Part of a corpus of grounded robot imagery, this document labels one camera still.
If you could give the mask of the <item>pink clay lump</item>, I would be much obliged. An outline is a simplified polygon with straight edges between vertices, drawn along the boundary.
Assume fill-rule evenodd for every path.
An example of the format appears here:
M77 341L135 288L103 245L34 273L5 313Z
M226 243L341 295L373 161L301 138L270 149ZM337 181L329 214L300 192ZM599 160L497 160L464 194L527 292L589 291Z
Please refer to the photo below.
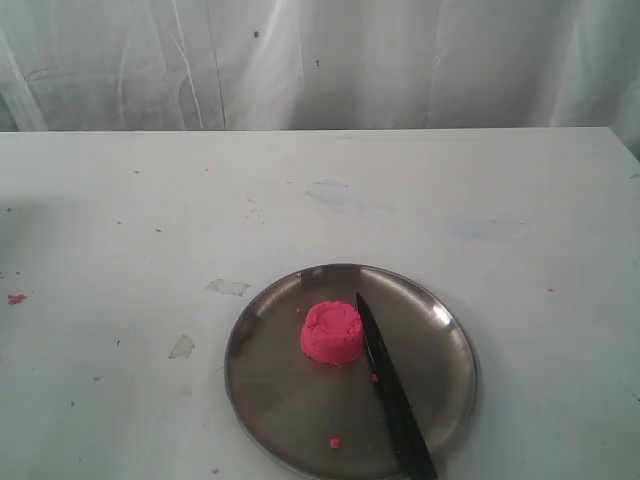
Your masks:
M342 366L358 360L364 350L358 310L338 301L315 304L306 315L300 344L307 357L321 364Z

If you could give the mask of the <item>black knife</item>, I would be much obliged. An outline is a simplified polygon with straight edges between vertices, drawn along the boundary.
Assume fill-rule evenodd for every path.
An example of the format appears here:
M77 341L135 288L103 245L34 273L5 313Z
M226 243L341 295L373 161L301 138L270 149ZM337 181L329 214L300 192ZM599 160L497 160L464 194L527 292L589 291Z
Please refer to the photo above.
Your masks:
M374 388L401 471L408 479L437 479L435 463L371 309L359 292L355 298Z

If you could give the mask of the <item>clear tape piece upper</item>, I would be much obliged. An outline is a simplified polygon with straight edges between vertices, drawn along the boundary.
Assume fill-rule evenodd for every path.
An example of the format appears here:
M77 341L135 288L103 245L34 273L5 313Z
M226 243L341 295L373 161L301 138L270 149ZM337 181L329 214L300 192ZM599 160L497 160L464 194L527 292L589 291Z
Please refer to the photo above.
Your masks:
M223 295L230 295L236 297L242 297L249 289L250 285L244 282L231 281L222 278L215 279L208 283L204 289L206 291L219 293Z

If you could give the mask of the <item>clear tape piece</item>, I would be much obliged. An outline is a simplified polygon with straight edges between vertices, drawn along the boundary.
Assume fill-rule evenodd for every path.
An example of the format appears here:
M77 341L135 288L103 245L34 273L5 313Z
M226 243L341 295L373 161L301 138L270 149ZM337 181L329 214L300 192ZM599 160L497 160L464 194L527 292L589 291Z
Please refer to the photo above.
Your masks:
M195 349L194 341L187 335L181 335L169 353L169 359L189 358Z
M249 289L250 285L244 282L231 281L222 278L215 279L208 283L204 289L206 291L219 293L223 295L230 295L236 297L242 297Z

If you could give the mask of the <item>round stainless steel plate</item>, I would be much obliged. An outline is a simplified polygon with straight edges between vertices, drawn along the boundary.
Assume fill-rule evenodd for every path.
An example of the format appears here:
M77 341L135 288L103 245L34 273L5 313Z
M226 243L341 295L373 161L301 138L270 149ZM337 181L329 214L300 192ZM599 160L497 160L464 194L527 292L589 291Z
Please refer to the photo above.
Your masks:
M318 363L301 350L308 310L323 301L369 305L437 463L472 417L477 364L455 317L429 290L397 273L328 264L289 274L240 314L228 341L225 384L247 434L270 456L314 479L401 479L365 358ZM340 438L340 449L330 447Z

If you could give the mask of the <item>clear tape piece lower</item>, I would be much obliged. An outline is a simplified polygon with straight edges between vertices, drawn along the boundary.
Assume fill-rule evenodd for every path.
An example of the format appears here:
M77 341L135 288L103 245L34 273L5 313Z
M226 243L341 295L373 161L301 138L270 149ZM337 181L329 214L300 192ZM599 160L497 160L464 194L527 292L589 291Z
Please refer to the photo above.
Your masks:
M195 349L194 341L187 335L181 335L169 353L169 359L189 358Z

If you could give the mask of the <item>white backdrop curtain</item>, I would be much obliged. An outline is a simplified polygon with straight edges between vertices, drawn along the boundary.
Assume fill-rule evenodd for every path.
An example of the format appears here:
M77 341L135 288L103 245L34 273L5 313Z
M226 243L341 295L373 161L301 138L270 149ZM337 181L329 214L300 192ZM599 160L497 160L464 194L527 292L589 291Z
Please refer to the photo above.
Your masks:
M5 1L1 125L606 126L639 136L635 1Z

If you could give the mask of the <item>pink dough crumb on table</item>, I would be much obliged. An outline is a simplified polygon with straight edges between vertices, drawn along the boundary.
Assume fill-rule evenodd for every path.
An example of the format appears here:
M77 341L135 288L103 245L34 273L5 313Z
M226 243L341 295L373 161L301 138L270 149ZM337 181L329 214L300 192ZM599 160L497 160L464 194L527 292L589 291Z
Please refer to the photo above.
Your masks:
M23 295L23 294L9 295L8 296L8 304L9 305L17 305L17 304L22 303L26 299L27 299L27 296Z

